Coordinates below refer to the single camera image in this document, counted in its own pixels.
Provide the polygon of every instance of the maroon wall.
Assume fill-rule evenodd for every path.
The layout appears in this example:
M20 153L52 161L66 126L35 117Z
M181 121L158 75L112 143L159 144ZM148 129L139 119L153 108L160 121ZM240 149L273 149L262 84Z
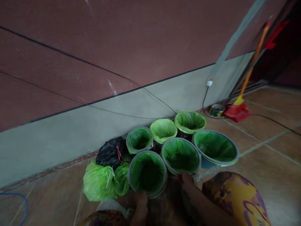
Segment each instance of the maroon wall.
M254 0L10 0L0 25L147 85L211 63ZM230 57L250 45L285 0L267 0ZM0 29L0 131L138 86L87 63Z

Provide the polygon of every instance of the yellow patterned clothing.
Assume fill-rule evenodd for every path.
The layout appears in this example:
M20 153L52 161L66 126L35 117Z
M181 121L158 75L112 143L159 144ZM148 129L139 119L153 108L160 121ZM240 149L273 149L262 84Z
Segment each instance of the yellow patterned clothing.
M258 190L239 174L218 173L203 183L202 192L243 226L271 225Z

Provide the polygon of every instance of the floor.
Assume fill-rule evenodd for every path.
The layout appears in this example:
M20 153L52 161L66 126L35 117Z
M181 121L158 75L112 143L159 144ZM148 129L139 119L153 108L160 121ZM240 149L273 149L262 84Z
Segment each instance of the floor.
M301 133L301 91L265 87L247 94L251 113L270 118ZM206 118L206 129L230 137L240 150L233 166L201 169L202 183L219 171L233 171L249 179L263 196L272 225L301 225L301 137L259 116L241 123ZM89 160L55 172L12 192L25 195L29 211L24 225L79 225L98 206L82 192L82 178ZM19 197L0 197L0 225L19 225L25 212Z

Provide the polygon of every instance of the electrical cable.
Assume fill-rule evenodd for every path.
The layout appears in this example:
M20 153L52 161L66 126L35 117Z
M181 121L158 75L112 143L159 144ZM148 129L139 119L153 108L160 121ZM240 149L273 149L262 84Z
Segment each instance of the electrical cable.
M212 117L212 116L208 115L208 114L206 113L206 111L204 110L204 102L205 102L205 99L206 99L206 96L207 96L207 93L208 93L208 89L209 89L209 86L207 87L207 90L206 90L206 93L205 93L205 96L204 96L204 100L203 100L203 107L202 107L202 110L203 110L204 114L205 114L206 116L208 116L209 118L213 118L213 119L227 119L228 117L225 117L225 118ZM286 128L286 129L288 129L288 130L292 131L293 133L295 133L295 134L297 134L297 135L301 136L301 134L300 134L300 133L298 133L298 132L296 132L296 131L292 130L291 128L289 128L289 127L287 127L287 126L285 126L285 125L283 125L283 124L279 123L278 121L276 121L276 120L274 120L274 119L271 119L271 118L269 118L269 117L267 117L267 116L258 115L258 114L251 114L251 115L254 115L254 116L260 116L260 117L263 117L263 118L269 119L269 120L271 120L271 121L273 121L273 122L275 122L275 123L277 123L277 124L279 124L279 125L283 126L284 128Z
M20 196L21 198L24 199L24 203L25 203L25 213L24 213L24 217L23 217L23 220L21 221L20 223L20 226L24 223L25 219L26 219L26 216L27 216L27 212L28 212L28 202L27 202L27 198L22 195L22 194L19 194L19 193L0 193L0 195L3 195L3 196Z
M51 92L51 93L53 93L53 94L59 95L59 96L61 96L61 97L64 97L64 98L69 99L69 100L72 100L72 101L75 101L75 102L77 102L77 103L80 103L80 104L85 105L85 106L88 106L88 107L96 108L96 109L99 109L99 110L102 110L102 111L107 111L107 112L114 113L114 114L117 114L117 115L132 117L132 118L141 118L141 119L160 119L160 118L148 118L148 117L132 116L132 115L122 114L122 113L118 113L118 112L106 110L106 109L103 109L103 108L95 107L95 106L93 106L93 105L85 104L85 103L83 103L83 102L81 102L81 101L78 101L78 100L72 99L72 98L70 98L70 97L67 97L67 96L65 96L65 95L59 94L59 93L57 93L57 92L54 92L54 91L49 90L49 89L46 89L46 88L41 87L41 86L39 86L39 85L36 85L36 84L34 84L34 83L28 82L28 81L26 81L26 80L24 80L24 79L22 79L22 78L19 78L19 77L13 76L13 75L11 75L11 74L5 73L5 72L3 72L3 71L0 71L0 73L2 73L2 74L4 74L4 75L7 75L7 76L10 76L10 77L13 77L13 78L15 78L15 79L18 79L18 80L20 80L20 81L26 82L26 83L28 83L28 84L31 84L31 85L33 85L33 86L36 86L36 87L38 87L38 88L41 88L41 89L43 89L43 90L46 90L46 91L48 91L48 92Z
M34 39L32 39L32 38L29 38L29 37L27 37L27 36L24 36L24 35L22 35L22 34L19 34L19 33L15 32L15 31L12 31L12 30L10 30L10 29L8 29L8 28L2 27L2 26L0 26L0 28L3 29L3 30L5 30L5 31L7 31L7 32L10 32L10 33L12 33L12 34L15 34L15 35L17 35L17 36L19 36L19 37L22 37L22 38L24 38L24 39L26 39L26 40L28 40L28 41L34 42L34 43L36 43L36 44L38 44L38 45L44 46L44 47L49 48L49 49L51 49L51 50L54 50L54 51L56 51L56 52L58 52L58 53L61 53L61 54L65 55L65 56L71 57L71 58L76 59L76 60L78 60L78 61L81 61L81 62L83 62L83 63L87 63L87 64L89 64L89 65L91 65L91 66L97 67L97 68L102 69L102 70L104 70L104 71L110 72L110 73L112 73L112 74L114 74L114 75L117 75L117 76L119 76L119 77L121 77L121 78L124 78L124 79L126 79L126 80L129 80L130 82L135 83L135 84L138 85L140 88L142 88L142 89L146 90L147 92L149 92L151 95L153 95L155 98L157 98L159 101L161 101L162 103L164 103L167 107L169 107L175 114L177 114L170 106L168 106L164 101L162 101L161 99L159 99L158 97L156 97L154 94L152 94L150 91L148 91L144 86L138 84L137 82L135 82L135 81L133 81L133 80L127 78L127 77L124 77L124 76L122 76L122 75L120 75L120 74L118 74L118 73L115 73L115 72L113 72L113 71L110 71L110 70L108 70L108 69L105 69L104 67L100 67L100 66L98 66L98 65L96 65L96 64L93 64L93 63L91 63L91 62L89 62L89 61L86 61L86 60L84 60L84 59L81 59L81 58L76 57L76 56L74 56L74 55L71 55L71 54L69 54L69 53L66 53L66 52L64 52L64 51L62 51L62 50L56 49L56 48L54 48L54 47L52 47L52 46L46 45L46 44L44 44L44 43L42 43L42 42L39 42L39 41L37 41L37 40L34 40Z
M277 124L279 124L279 125L283 126L284 128L286 128L286 129L288 129L288 130L292 131L293 133L295 133L295 134L297 134L297 135L301 136L301 134L300 134L300 133L298 133L298 132L296 132L296 131L294 131L294 130L292 130L292 129L288 128L287 126L285 126L285 125L281 124L280 122L277 122L276 120L274 120L274 119L271 119L271 118L269 118L269 117L267 117L267 116L258 115L258 114L251 114L251 115L260 116L260 117L264 117L264 118L266 118L266 119L269 119L269 120L271 120L271 121L273 121L273 122L275 122L275 123L277 123Z

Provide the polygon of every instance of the mop handle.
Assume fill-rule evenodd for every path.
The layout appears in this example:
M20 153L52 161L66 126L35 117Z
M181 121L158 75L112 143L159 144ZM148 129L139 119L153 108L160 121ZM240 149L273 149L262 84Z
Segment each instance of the mop handle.
M264 39L265 39L265 37L266 37L266 35L267 35L267 32L269 31L269 28L271 27L271 23L272 23L272 22L269 20L267 23L265 23L265 25L264 25L264 27L263 27L263 31L262 31L262 34L261 34L259 43L258 43L258 45L257 45L257 47L256 47L256 51L255 51L255 53L254 53L254 56L253 56L253 58L252 58L251 65L256 61L256 59L257 59L258 56L259 56L261 47L262 47L262 45L263 45L263 41L264 41ZM244 94L244 92L245 92L245 89L246 89L246 86L247 86L247 84L248 84L249 78L250 78L250 76L251 76L251 74L252 74L253 68L254 68L254 67L252 67L252 69L249 71L249 73L248 73L248 75L247 75L247 77L246 77L246 79L245 79L244 85L242 86L241 91L240 91L240 94L239 94L240 96L242 96L242 95Z

